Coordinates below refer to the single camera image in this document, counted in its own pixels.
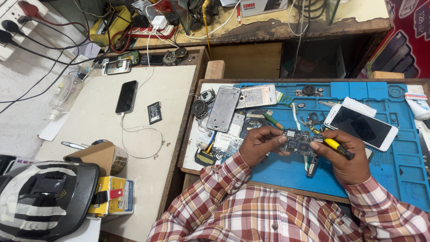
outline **power strip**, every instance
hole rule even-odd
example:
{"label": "power strip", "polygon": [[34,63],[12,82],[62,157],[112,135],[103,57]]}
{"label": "power strip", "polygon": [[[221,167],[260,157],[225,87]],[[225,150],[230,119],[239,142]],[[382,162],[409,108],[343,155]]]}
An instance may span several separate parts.
{"label": "power strip", "polygon": [[[34,29],[34,27],[38,24],[35,21],[28,21],[24,25],[18,23],[18,18],[21,16],[25,16],[20,6],[18,6],[18,0],[0,0],[0,3],[4,1],[0,6],[0,29],[5,30],[1,26],[1,22],[3,20],[12,20],[14,21],[18,26],[19,29],[26,35],[29,35],[30,32]],[[27,2],[37,6],[39,8],[39,14],[40,16],[45,16],[48,13],[48,9],[41,4],[38,0],[26,0]],[[20,34],[13,34],[12,40],[17,42],[18,44],[21,44],[24,41],[24,37]],[[15,47],[10,44],[2,44],[0,43],[0,60],[5,61],[7,60],[12,53],[15,51]]]}
{"label": "power strip", "polygon": [[155,32],[152,27],[149,27],[149,28],[133,28],[132,34],[129,34],[129,35],[131,37],[136,37],[136,38],[148,38],[151,31],[152,31],[151,39],[158,39],[157,36],[159,36],[162,39],[169,39],[173,36],[173,33],[175,32],[175,27],[173,25],[168,25],[163,30],[158,30],[159,32],[158,31]]}

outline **black battery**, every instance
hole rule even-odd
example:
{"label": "black battery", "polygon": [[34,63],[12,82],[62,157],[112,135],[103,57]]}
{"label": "black battery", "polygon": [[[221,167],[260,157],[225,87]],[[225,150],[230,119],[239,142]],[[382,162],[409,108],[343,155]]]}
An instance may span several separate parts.
{"label": "black battery", "polygon": [[148,106],[149,124],[163,120],[161,118],[161,102],[156,102]]}

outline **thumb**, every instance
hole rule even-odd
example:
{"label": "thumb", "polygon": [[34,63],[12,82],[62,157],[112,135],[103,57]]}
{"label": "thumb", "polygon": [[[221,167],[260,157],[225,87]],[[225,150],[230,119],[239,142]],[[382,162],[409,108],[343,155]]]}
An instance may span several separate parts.
{"label": "thumb", "polygon": [[339,161],[342,161],[343,159],[346,159],[341,154],[337,153],[336,151],[332,150],[330,147],[325,146],[324,144],[320,142],[311,142],[309,144],[318,154],[326,157],[330,162],[338,163]]}
{"label": "thumb", "polygon": [[265,151],[269,152],[269,151],[271,151],[273,148],[278,147],[280,144],[283,144],[283,143],[285,143],[286,141],[287,141],[287,137],[285,137],[285,136],[283,136],[283,135],[280,135],[280,136],[277,136],[277,137],[275,137],[275,138],[273,138],[273,139],[271,139],[271,140],[269,140],[269,141],[264,142],[264,143],[261,145],[261,147],[262,147]]}

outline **black helmet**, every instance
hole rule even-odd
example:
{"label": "black helmet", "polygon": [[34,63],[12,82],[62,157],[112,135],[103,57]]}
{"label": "black helmet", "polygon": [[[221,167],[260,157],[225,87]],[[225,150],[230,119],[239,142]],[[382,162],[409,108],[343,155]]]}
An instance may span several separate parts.
{"label": "black helmet", "polygon": [[99,173],[92,163],[44,161],[0,176],[0,241],[55,241],[77,230]]}

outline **hand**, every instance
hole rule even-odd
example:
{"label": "hand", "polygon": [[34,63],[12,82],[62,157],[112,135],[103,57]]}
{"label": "hand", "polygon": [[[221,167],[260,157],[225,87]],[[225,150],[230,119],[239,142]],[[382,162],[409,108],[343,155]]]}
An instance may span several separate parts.
{"label": "hand", "polygon": [[322,132],[325,138],[336,140],[348,151],[355,153],[354,158],[347,160],[345,156],[337,153],[331,147],[319,142],[311,142],[310,146],[318,154],[326,157],[333,167],[336,179],[341,184],[357,185],[370,178],[369,162],[367,160],[362,140],[341,130]]}
{"label": "hand", "polygon": [[256,166],[268,152],[280,156],[290,155],[290,152],[280,151],[279,145],[287,141],[283,131],[273,126],[264,126],[248,131],[239,149],[243,161],[250,167]]}

